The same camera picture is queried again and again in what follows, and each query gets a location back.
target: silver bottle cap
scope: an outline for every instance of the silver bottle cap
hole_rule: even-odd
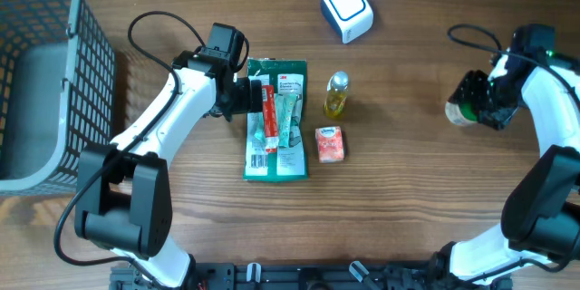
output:
[[[348,86],[348,74],[346,72],[335,72],[330,84],[333,88],[345,89]]]

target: white cube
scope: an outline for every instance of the white cube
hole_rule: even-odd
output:
[[[372,26],[372,9],[366,0],[320,0],[323,16],[347,44]]]

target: yellow liquid bottle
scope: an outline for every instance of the yellow liquid bottle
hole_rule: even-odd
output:
[[[348,95],[348,85],[349,80],[346,72],[336,72],[328,82],[324,113],[329,118],[336,118],[343,112]]]

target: plastic basket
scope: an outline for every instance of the plastic basket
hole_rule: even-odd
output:
[[[0,195],[68,193],[111,137],[115,54],[84,0],[0,0]]]

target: wooden table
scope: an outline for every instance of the wooden table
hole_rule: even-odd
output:
[[[246,119],[200,121],[170,169],[172,235],[199,262],[348,262],[426,259],[451,240],[498,223],[506,197],[534,165],[537,141],[529,112],[504,131],[462,129],[443,106],[463,74],[488,71],[488,54],[446,38],[456,23],[482,24],[504,44],[521,24],[557,27],[557,47],[579,54],[580,0],[370,0],[372,30],[341,44],[320,13],[320,0],[88,0],[117,51],[117,130],[147,107],[167,79],[127,42],[129,22],[149,10],[190,21],[204,38],[212,23],[232,24],[251,56],[308,61],[302,132],[310,179],[248,183]],[[168,18],[139,23],[135,39],[166,62],[198,44]],[[339,121],[322,114],[330,76],[347,71],[352,96]],[[316,159],[314,129],[340,125],[350,155]],[[53,252],[53,226],[65,197],[0,199],[0,289],[103,289],[110,266],[74,267]],[[65,251],[107,256],[76,238]],[[576,289],[578,265],[558,275],[537,268],[515,274],[517,289]]]

